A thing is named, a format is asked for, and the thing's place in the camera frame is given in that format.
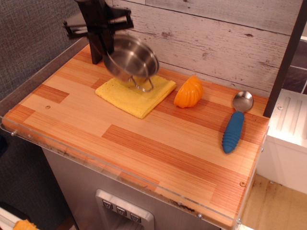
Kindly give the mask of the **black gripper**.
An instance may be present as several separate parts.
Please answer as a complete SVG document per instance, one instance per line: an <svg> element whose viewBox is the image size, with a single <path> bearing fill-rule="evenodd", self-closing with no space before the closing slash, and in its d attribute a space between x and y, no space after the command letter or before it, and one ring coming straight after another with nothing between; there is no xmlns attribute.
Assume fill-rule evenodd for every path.
<svg viewBox="0 0 307 230"><path fill-rule="evenodd" d="M113 8L104 0L77 0L80 12L65 19L63 27L70 39L88 35L91 53L113 54L113 33L133 28L131 10Z"/></svg>

